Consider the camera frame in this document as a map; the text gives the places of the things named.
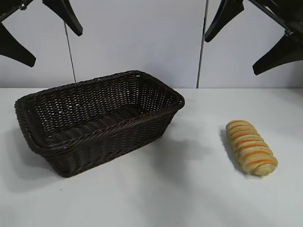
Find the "bread roll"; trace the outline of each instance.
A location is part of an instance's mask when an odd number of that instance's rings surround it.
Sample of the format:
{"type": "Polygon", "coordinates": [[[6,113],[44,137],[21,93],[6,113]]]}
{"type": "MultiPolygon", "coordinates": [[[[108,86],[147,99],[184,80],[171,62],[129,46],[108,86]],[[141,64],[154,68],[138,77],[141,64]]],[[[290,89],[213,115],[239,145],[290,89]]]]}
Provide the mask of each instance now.
{"type": "Polygon", "coordinates": [[[226,133],[235,156],[246,173],[266,176],[278,166],[272,150],[249,122],[231,121],[226,125],[226,133]]]}

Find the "bread loaf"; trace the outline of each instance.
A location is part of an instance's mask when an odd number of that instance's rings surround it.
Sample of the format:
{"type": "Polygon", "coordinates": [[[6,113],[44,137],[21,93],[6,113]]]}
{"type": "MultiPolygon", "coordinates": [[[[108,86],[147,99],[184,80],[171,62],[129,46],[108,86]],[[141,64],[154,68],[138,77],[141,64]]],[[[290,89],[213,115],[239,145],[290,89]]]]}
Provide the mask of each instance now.
{"type": "Polygon", "coordinates": [[[266,176],[278,166],[273,152],[249,122],[231,121],[226,125],[226,133],[235,156],[246,173],[266,176]]]}

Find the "metal rod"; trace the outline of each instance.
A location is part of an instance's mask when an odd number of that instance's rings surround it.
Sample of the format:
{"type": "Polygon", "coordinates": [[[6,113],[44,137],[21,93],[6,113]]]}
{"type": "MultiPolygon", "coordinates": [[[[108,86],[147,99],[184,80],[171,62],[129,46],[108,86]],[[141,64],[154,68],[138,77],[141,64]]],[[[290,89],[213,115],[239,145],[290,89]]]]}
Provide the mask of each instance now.
{"type": "Polygon", "coordinates": [[[76,81],[76,75],[75,75],[74,63],[72,61],[72,55],[71,55],[70,39],[68,38],[67,26],[66,26],[65,22],[64,22],[64,29],[65,29],[65,34],[66,34],[66,38],[67,38],[68,49],[69,49],[69,52],[70,52],[72,73],[73,73],[73,76],[74,76],[74,81],[75,81],[75,83],[77,83],[77,81],[76,81]]]}
{"type": "Polygon", "coordinates": [[[198,77],[197,77],[197,85],[196,85],[196,88],[199,88],[199,84],[200,84],[201,66],[202,66],[202,57],[203,57],[203,47],[204,47],[204,42],[205,42],[205,27],[206,27],[207,12],[208,12],[208,2],[209,2],[209,0],[206,0],[206,4],[205,4],[205,14],[204,14],[204,22],[203,22],[203,29],[202,29],[202,41],[201,41],[201,50],[200,50],[198,77]]]}

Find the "black clamp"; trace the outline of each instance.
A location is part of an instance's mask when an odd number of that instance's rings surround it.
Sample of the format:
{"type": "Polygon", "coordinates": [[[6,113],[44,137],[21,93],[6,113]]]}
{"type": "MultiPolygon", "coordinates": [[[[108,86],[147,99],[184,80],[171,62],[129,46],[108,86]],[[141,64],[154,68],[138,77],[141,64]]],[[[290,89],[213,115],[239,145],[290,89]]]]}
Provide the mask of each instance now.
{"type": "MultiPolygon", "coordinates": [[[[0,9],[0,55],[15,59],[29,67],[36,61],[34,55],[23,47],[5,28],[2,21],[17,10],[26,10],[33,0],[4,0],[0,9]]],[[[82,35],[83,27],[72,10],[69,0],[42,0],[55,12],[78,36],[82,35]]]]}
{"type": "MultiPolygon", "coordinates": [[[[280,41],[253,65],[254,73],[258,75],[279,65],[303,60],[303,1],[250,1],[286,30],[280,41]]],[[[221,0],[214,20],[205,33],[205,41],[210,42],[243,10],[243,0],[221,0]]]]}

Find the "dark brown wicker basket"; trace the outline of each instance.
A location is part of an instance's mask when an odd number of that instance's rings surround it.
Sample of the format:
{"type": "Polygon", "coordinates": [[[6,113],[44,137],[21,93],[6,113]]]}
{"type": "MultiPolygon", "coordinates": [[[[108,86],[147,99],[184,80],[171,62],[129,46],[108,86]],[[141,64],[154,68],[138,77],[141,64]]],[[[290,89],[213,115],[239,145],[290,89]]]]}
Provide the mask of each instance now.
{"type": "Polygon", "coordinates": [[[140,71],[51,88],[15,103],[29,147],[63,177],[154,141],[183,106],[179,93],[140,71]]]}

